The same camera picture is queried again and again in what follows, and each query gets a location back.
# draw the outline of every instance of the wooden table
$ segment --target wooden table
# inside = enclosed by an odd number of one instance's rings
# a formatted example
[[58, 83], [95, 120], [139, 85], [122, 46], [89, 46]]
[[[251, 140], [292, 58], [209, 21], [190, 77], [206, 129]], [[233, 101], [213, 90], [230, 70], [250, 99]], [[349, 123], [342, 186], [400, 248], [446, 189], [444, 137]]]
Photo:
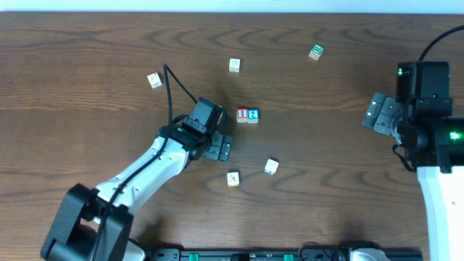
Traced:
[[[394, 140], [361, 126], [377, 92], [394, 94], [398, 62], [415, 60], [462, 16], [390, 14], [0, 13], [0, 260], [37, 260], [62, 197], [138, 158], [167, 122], [166, 61], [196, 97], [257, 107], [229, 128], [228, 164], [202, 159], [168, 181], [132, 234], [186, 248], [297, 248], [372, 240], [428, 259], [417, 177]], [[428, 59], [452, 66], [464, 105], [464, 34]], [[326, 48], [314, 61], [314, 44]], [[240, 73], [228, 71], [231, 57]], [[173, 84], [174, 115], [194, 107]], [[269, 157], [281, 165], [263, 172]], [[241, 185], [225, 174], [239, 169]]]

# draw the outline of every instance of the black cable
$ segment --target black cable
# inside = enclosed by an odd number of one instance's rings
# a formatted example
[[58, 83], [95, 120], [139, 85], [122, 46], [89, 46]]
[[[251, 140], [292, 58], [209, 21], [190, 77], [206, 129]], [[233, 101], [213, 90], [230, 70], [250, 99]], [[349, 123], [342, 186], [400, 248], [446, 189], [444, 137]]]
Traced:
[[[298, 249], [298, 257], [301, 257], [302, 260], [306, 260], [305, 258], [302, 257], [302, 249], [303, 249], [303, 247], [307, 246], [308, 244], [313, 244], [313, 245], [315, 245], [315, 246], [320, 247], [320, 245], [319, 245], [317, 242], [314, 242], [314, 241], [308, 241], [308, 242], [303, 243], [303, 245], [301, 245], [301, 247]], [[324, 252], [324, 254], [325, 254], [331, 261], [334, 260], [334, 255], [336, 254], [336, 251], [334, 251], [334, 252], [332, 253], [332, 255], [329, 255], [325, 249], [321, 249], [321, 250], [322, 250], [322, 252]]]
[[89, 255], [88, 257], [88, 260], [95, 260], [96, 258], [96, 251], [98, 250], [99, 248], [99, 244], [100, 244], [100, 241], [102, 239], [102, 235], [103, 235], [103, 230], [104, 230], [104, 227], [107, 223], [107, 218], [109, 216], [109, 210], [111, 209], [113, 203], [115, 203], [115, 200], [116, 198], [119, 196], [119, 194], [121, 193], [121, 191], [123, 191], [124, 187], [137, 175], [139, 174], [145, 167], [147, 167], [148, 165], [152, 164], [153, 161], [155, 161], [158, 157], [160, 157], [161, 153], [165, 150], [166, 148], [166, 145], [167, 145], [167, 140], [169, 139], [169, 136], [170, 136], [170, 132], [171, 132], [171, 126], [172, 126], [172, 122], [173, 122], [173, 101], [171, 99], [171, 90], [170, 90], [170, 86], [169, 86], [169, 77], [167, 76], [167, 65], [166, 63], [163, 64], [163, 69], [164, 69], [164, 72], [165, 72], [165, 82], [166, 82], [166, 92], [167, 92], [167, 105], [168, 105], [168, 110], [169, 110], [169, 121], [167, 123], [167, 129], [168, 129], [168, 135], [167, 137], [165, 138], [165, 140], [163, 141], [161, 147], [159, 148], [158, 152], [149, 160], [147, 161], [145, 164], [143, 164], [139, 169], [137, 169], [134, 173], [130, 174], [128, 178], [126, 178], [115, 190], [115, 192], [113, 193], [113, 195], [111, 196], [111, 199], [109, 199], [108, 203], [107, 203], [107, 206], [105, 208], [105, 211], [104, 211], [104, 214], [103, 216], [101, 217], [101, 221], [100, 221], [100, 226], [99, 226], [99, 229], [98, 231], [96, 232], [96, 238], [95, 238], [95, 246], [94, 248], [92, 249], [92, 252], [91, 254]]
[[393, 153], [399, 157], [399, 160], [401, 160], [401, 163], [405, 166], [407, 171], [411, 173], [416, 173], [418, 171], [417, 168], [409, 166], [409, 163], [407, 163], [407, 160], [397, 152], [398, 148], [399, 148], [399, 145], [395, 144], [393, 145], [391, 149], [393, 149]]
[[183, 91], [185, 91], [186, 94], [188, 94], [190, 96], [190, 98], [192, 100], [194, 100], [195, 103], [197, 103], [195, 97], [189, 91], [187, 91], [187, 89], [183, 86], [183, 84], [179, 81], [179, 79], [177, 79], [177, 77], [174, 75], [174, 72], [167, 65], [166, 65], [166, 68], [169, 71], [169, 73], [171, 74], [171, 76], [174, 78], [174, 80], [177, 82], [177, 84], [183, 89]]
[[452, 34], [452, 33], [455, 33], [455, 32], [458, 32], [459, 30], [464, 30], [464, 25], [461, 25], [461, 26], [457, 26], [451, 30], [448, 30], [444, 33], [442, 33], [439, 37], [435, 38], [435, 40], [433, 40], [431, 43], [428, 44], [428, 46], [422, 51], [422, 54], [419, 56], [419, 59], [418, 61], [421, 62], [427, 55], [428, 51], [430, 51], [430, 49], [432, 49], [432, 47], [438, 43], [440, 40], [442, 40], [443, 38], [445, 38], [446, 36]]

